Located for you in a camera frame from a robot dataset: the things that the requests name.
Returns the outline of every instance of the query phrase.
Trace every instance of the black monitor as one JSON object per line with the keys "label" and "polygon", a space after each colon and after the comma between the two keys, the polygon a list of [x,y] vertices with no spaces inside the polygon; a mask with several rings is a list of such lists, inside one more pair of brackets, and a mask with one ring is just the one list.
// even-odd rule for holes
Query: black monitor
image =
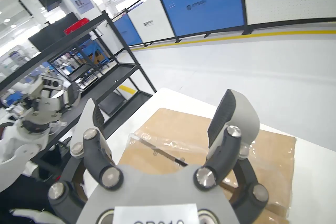
{"label": "black monitor", "polygon": [[28,39],[39,51],[43,51],[64,37],[66,35],[64,30],[77,21],[76,15],[71,12],[55,23],[44,27]]}

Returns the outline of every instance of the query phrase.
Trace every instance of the white label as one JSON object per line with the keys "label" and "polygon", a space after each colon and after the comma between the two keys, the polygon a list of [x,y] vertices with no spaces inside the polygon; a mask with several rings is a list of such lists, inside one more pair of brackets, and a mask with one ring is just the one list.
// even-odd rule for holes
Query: white label
{"label": "white label", "polygon": [[199,224],[196,204],[116,206],[113,224]]}

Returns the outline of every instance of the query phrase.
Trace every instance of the cardboard box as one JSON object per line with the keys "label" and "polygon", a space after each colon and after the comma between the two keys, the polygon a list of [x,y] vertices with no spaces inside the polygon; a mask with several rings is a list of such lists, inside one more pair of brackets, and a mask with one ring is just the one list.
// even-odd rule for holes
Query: cardboard box
{"label": "cardboard box", "polygon": [[[140,140],[130,139],[119,164],[128,164],[149,174],[178,171],[181,166],[175,163],[176,159],[189,164],[203,164],[208,152],[207,129],[210,122],[208,118],[161,108],[134,133]],[[294,147],[295,138],[266,131],[260,131],[252,144],[249,160],[259,182],[270,193],[267,210],[255,223],[287,223]],[[233,172],[223,181],[223,193],[229,199],[237,187]]]}

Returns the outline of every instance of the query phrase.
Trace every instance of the red box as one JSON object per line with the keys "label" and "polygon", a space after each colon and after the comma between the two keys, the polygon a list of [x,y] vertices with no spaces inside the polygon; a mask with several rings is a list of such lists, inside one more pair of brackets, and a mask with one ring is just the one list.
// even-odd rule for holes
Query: red box
{"label": "red box", "polygon": [[66,35],[70,34],[71,32],[75,31],[76,29],[79,29],[81,26],[84,26],[85,24],[87,24],[89,22],[88,18],[83,18],[80,19],[78,22],[74,23],[73,25],[71,25],[70,27],[68,27],[67,29],[64,30],[64,33]]}

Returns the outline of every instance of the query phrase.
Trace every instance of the white table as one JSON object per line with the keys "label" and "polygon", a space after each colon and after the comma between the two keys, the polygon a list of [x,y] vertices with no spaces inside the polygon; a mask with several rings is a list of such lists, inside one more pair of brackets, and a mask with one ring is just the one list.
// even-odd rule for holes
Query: white table
{"label": "white table", "polygon": [[[216,111],[213,105],[167,88],[160,89],[107,139],[115,163],[124,152],[129,134],[139,129],[159,108],[207,118],[212,118]],[[288,135],[263,124],[260,128]],[[322,127],[316,132],[323,136]],[[297,138],[294,159],[293,197],[288,220],[304,224],[336,223],[336,152]],[[87,170],[84,181],[89,196],[97,183]]]}

